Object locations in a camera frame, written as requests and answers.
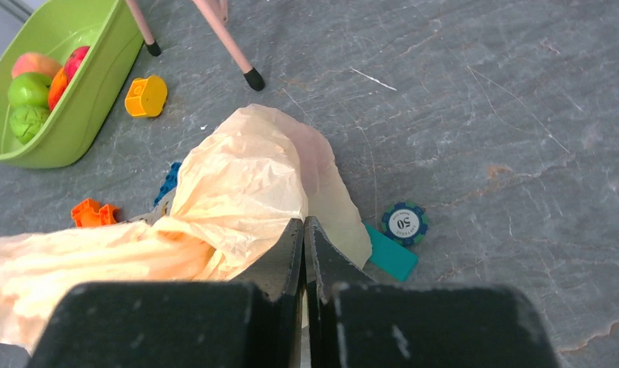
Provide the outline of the translucent beige plastic bag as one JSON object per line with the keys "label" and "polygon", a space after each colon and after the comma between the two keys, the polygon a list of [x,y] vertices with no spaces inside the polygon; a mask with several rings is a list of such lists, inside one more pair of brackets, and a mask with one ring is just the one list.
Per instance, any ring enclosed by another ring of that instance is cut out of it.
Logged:
{"label": "translucent beige plastic bag", "polygon": [[328,140],[275,108],[237,109],[185,157],[155,222],[0,237],[0,343],[33,350],[62,297],[86,281],[227,281],[317,217],[362,267],[372,253]]}

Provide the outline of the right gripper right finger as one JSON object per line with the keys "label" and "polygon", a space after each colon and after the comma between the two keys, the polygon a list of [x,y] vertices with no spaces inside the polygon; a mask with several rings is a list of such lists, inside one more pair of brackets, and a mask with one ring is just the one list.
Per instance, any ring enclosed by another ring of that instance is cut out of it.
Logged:
{"label": "right gripper right finger", "polygon": [[504,284],[373,281],[305,219],[313,367],[556,367],[532,302]]}

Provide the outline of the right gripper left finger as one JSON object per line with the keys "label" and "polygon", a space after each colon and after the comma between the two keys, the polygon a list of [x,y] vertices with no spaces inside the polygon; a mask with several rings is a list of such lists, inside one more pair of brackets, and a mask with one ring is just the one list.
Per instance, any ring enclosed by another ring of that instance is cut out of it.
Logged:
{"label": "right gripper left finger", "polygon": [[86,282],[58,303],[31,367],[297,367],[303,224],[231,281]]}

